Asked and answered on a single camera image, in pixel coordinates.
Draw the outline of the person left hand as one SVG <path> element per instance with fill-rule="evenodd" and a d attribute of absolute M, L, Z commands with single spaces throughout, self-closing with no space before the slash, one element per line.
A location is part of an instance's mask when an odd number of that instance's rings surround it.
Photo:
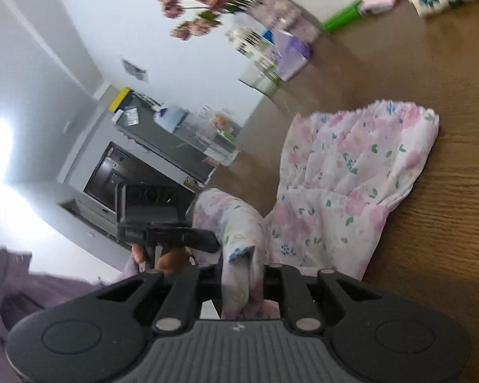
<path fill-rule="evenodd" d="M 148 268 L 148 254 L 143 246 L 133 244 L 131 256 L 135 261 L 139 272 L 145 272 Z M 155 270 L 162 271 L 167 275 L 181 274 L 190 266 L 190 254 L 185 248 L 174 248 L 162 254 L 155 263 Z"/>

